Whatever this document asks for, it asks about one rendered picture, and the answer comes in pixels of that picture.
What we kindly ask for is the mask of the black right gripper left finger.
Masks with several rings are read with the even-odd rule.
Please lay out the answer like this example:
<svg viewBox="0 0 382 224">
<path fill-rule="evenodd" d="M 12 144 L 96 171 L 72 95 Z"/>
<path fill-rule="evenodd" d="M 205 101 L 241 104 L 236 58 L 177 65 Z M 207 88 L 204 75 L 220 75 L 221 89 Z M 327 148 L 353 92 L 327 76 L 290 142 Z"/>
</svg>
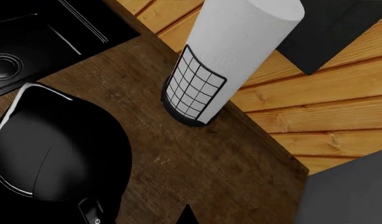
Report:
<svg viewBox="0 0 382 224">
<path fill-rule="evenodd" d="M 182 210 L 175 224 L 188 224 L 188 205 Z"/>
</svg>

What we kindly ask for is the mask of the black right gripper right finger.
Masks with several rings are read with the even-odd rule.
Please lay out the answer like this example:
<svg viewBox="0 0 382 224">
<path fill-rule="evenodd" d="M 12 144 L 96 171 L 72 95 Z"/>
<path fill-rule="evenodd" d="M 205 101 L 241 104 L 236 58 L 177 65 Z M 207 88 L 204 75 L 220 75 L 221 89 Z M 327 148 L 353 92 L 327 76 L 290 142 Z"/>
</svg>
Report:
<svg viewBox="0 0 382 224">
<path fill-rule="evenodd" d="M 187 205 L 187 224 L 199 224 L 195 214 L 193 213 L 190 205 Z"/>
</svg>

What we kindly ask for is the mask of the black electric kettle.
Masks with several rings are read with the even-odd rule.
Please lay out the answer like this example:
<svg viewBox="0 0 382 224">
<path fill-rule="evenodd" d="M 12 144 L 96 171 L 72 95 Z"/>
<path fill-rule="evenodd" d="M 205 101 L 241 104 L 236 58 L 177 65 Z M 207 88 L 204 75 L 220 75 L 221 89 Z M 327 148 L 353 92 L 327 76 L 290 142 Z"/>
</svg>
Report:
<svg viewBox="0 0 382 224">
<path fill-rule="evenodd" d="M 0 224 L 117 224 L 131 168 L 113 115 L 26 83 L 0 118 Z"/>
</svg>

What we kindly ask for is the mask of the grey cabinet panel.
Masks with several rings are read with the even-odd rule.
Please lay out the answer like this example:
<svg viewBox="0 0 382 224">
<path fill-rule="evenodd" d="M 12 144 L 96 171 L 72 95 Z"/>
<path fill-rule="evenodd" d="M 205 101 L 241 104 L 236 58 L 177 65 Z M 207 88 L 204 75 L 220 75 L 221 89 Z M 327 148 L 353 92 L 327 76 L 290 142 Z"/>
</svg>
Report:
<svg viewBox="0 0 382 224">
<path fill-rule="evenodd" d="M 310 175 L 294 224 L 382 224 L 382 150 Z"/>
</svg>

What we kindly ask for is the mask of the white paper towel roll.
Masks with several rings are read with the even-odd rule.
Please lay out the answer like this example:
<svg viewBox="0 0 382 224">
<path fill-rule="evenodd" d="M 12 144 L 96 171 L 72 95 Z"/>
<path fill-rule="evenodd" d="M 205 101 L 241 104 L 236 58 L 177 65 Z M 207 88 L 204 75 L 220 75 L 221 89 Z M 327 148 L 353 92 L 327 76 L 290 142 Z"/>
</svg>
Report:
<svg viewBox="0 0 382 224">
<path fill-rule="evenodd" d="M 300 0 L 205 0 L 186 40 L 227 82 L 201 114 L 206 123 L 304 18 Z"/>
</svg>

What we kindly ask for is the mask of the black box cabinet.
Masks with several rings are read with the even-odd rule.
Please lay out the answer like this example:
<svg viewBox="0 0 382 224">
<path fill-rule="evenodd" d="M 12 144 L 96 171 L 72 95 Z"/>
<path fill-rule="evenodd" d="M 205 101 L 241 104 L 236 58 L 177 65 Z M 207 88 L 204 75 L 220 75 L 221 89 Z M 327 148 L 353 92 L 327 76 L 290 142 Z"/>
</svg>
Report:
<svg viewBox="0 0 382 224">
<path fill-rule="evenodd" d="M 303 20 L 277 51 L 310 75 L 382 18 L 382 0 L 300 0 Z"/>
</svg>

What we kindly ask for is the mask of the black kitchen sink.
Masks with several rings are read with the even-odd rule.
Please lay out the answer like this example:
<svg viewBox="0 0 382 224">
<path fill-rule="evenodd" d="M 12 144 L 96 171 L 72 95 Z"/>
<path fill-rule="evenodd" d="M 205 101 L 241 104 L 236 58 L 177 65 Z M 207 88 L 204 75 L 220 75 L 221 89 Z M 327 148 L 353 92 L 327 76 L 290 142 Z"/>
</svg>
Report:
<svg viewBox="0 0 382 224">
<path fill-rule="evenodd" d="M 0 96 L 138 35 L 103 0 L 0 0 L 0 54 L 23 64 Z"/>
</svg>

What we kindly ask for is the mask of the metal sink drain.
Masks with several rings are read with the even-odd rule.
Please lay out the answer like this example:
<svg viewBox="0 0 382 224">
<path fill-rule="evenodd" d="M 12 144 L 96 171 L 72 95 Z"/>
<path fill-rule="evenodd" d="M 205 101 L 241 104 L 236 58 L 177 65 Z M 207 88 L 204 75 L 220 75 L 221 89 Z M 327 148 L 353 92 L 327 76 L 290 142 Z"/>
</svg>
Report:
<svg viewBox="0 0 382 224">
<path fill-rule="evenodd" d="M 10 54 L 0 54 L 0 80 L 9 80 L 21 73 L 22 61 Z"/>
</svg>

